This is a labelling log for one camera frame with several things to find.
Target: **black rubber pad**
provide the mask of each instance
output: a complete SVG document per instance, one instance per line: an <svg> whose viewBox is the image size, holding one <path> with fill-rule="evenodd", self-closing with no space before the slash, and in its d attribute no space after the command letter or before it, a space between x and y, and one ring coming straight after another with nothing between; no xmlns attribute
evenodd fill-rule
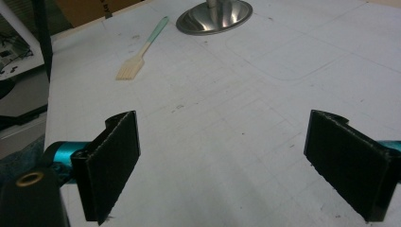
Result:
<svg viewBox="0 0 401 227"><path fill-rule="evenodd" d="M382 221L399 181L401 153L347 122L335 114L312 111L305 156L366 221Z"/></svg>
<svg viewBox="0 0 401 227"><path fill-rule="evenodd" d="M140 156L135 112L116 115L85 149L71 156L85 217L102 224Z"/></svg>

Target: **cardboard box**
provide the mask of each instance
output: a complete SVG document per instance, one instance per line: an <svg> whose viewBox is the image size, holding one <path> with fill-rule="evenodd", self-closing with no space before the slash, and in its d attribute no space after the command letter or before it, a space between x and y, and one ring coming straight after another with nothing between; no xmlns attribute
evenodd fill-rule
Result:
<svg viewBox="0 0 401 227"><path fill-rule="evenodd" d="M114 12L139 2L141 0L56 0L62 14L73 27L101 17L112 17Z"/></svg>
<svg viewBox="0 0 401 227"><path fill-rule="evenodd" d="M400 0L368 0L368 2L382 4L394 8L401 8Z"/></svg>

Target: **grey floor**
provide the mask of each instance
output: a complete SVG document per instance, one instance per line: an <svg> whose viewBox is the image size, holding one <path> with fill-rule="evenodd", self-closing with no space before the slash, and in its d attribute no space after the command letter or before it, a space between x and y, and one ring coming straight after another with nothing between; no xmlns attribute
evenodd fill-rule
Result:
<svg viewBox="0 0 401 227"><path fill-rule="evenodd" d="M0 115L18 116L47 103L49 83L44 68L36 68L17 77L12 91L0 99ZM0 159L24 148L44 134L46 114L23 125L0 131Z"/></svg>

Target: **white table surface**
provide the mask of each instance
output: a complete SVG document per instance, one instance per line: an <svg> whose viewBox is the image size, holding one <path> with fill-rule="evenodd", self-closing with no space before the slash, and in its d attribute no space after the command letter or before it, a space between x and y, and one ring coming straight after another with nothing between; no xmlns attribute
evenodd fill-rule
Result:
<svg viewBox="0 0 401 227"><path fill-rule="evenodd" d="M46 145L91 141L137 111L142 156L104 226L367 226L304 157L310 110L401 139L401 9L360 0L250 0L244 25L188 36L201 1L153 0L53 43ZM117 81L164 16L134 80ZM401 189L385 221L399 226ZM77 187L61 192L72 226Z"/></svg>

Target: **teal metal part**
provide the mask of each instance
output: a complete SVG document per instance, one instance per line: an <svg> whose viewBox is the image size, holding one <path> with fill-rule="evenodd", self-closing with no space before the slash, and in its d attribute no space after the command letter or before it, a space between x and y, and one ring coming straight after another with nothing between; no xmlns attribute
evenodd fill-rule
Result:
<svg viewBox="0 0 401 227"><path fill-rule="evenodd" d="M63 163L64 165L72 168L70 159L71 155L75 151L85 148L88 143L89 142L65 142L57 150L53 162Z"/></svg>
<svg viewBox="0 0 401 227"><path fill-rule="evenodd" d="M401 152L401 141L383 140L383 141L377 141L377 143L386 148L393 148Z"/></svg>

